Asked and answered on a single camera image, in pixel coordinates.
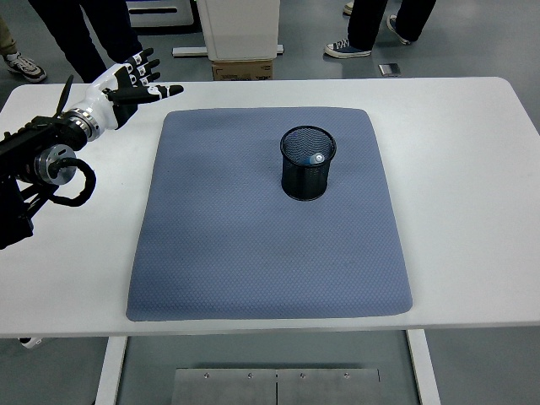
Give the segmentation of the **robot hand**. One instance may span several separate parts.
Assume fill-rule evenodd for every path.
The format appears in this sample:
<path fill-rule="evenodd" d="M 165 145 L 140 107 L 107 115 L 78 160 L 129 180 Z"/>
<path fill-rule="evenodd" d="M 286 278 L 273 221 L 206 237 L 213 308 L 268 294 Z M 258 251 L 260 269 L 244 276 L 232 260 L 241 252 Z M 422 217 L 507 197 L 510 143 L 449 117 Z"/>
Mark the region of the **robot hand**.
<path fill-rule="evenodd" d="M 122 127 L 141 104 L 150 104 L 181 94 L 180 84 L 157 84 L 159 65 L 152 59 L 154 50 L 142 50 L 125 62 L 117 63 L 102 73 L 88 87 L 84 109 L 95 119 L 99 132 Z"/>

